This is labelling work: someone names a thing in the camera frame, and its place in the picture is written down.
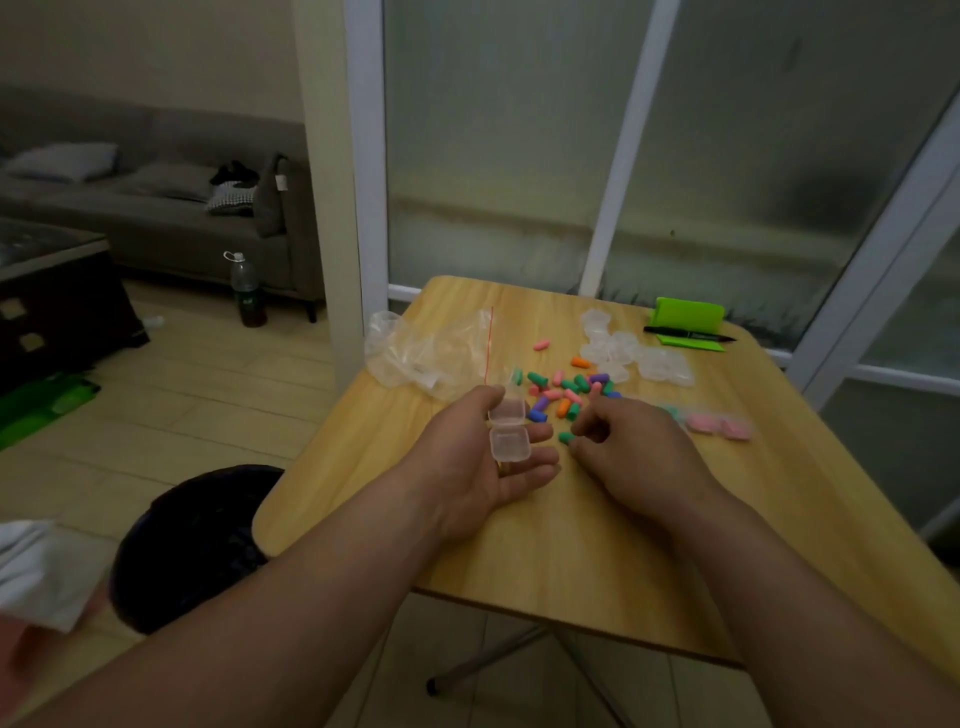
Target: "wooden table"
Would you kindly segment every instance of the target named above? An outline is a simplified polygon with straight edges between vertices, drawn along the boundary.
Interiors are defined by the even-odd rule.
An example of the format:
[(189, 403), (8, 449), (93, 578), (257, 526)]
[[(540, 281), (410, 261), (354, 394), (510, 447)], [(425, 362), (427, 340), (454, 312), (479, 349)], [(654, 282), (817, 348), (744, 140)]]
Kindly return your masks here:
[[(480, 280), (432, 279), (405, 318), (424, 333), (493, 306), (491, 371), (513, 364), (570, 371), (586, 343), (580, 314), (612, 315), (610, 331), (643, 343), (644, 308)], [(960, 679), (960, 588), (873, 481), (746, 330), (727, 353), (683, 351), (686, 389), (631, 378), (630, 397), (746, 415), (750, 443), (694, 435), (710, 469), (755, 507), (844, 592)], [(534, 342), (549, 338), (544, 352)], [(391, 467), (442, 408), (413, 385), (387, 390), (366, 371), (260, 507), (253, 536), (276, 556), (365, 483)], [(557, 432), (567, 429), (550, 417)], [(468, 543), (442, 554), (417, 581), (425, 593), (570, 625), (616, 639), (736, 663), (706, 588), (665, 533), (607, 498), (557, 443), (559, 477), (495, 513)]]

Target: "white wall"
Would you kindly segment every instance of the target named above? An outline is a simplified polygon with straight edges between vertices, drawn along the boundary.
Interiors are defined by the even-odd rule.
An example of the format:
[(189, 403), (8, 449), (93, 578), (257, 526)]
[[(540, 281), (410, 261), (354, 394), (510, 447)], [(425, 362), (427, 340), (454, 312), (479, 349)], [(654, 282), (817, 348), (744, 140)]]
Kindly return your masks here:
[(7, 2), (0, 83), (303, 118), (290, 0)]

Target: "black cloth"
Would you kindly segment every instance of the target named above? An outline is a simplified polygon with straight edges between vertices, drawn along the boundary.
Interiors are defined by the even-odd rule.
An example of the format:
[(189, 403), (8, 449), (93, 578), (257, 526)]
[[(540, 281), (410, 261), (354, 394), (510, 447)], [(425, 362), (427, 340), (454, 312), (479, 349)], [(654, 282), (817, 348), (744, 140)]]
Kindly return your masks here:
[(229, 164), (221, 164), (217, 174), (210, 178), (213, 186), (224, 182), (237, 182), (235, 187), (256, 187), (259, 181), (260, 175), (236, 159), (232, 159)]

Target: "frosted glass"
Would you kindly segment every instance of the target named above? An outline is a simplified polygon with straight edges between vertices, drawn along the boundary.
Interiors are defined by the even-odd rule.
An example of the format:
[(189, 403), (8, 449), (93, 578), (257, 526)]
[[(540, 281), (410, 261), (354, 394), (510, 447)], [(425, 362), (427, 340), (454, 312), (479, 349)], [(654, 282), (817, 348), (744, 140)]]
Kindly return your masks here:
[(686, 0), (603, 281), (793, 349), (958, 82), (960, 7)]
[(580, 278), (649, 0), (385, 0), (391, 282)]
[(960, 398), (848, 379), (821, 416), (915, 528), (960, 496)]
[(865, 364), (960, 379), (960, 232), (863, 357)]

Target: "sofa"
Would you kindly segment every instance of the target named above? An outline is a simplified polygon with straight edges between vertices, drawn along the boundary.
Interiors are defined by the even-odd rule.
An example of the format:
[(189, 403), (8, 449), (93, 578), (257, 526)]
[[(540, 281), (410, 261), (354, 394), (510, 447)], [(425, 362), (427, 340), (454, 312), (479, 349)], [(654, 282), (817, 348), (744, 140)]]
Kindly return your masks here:
[[(121, 265), (226, 284), (230, 264), (223, 253), (242, 252), (265, 289), (303, 300), (315, 320), (324, 277), (302, 124), (0, 86), (0, 158), (87, 141), (119, 146), (114, 174), (68, 183), (0, 172), (0, 216), (102, 232)], [(211, 215), (203, 203), (118, 191), (126, 176), (154, 161), (219, 167), (236, 159), (260, 172), (276, 155), (282, 155), (276, 173), (286, 180), (279, 192), (285, 231), (268, 237), (257, 233), (251, 217)]]

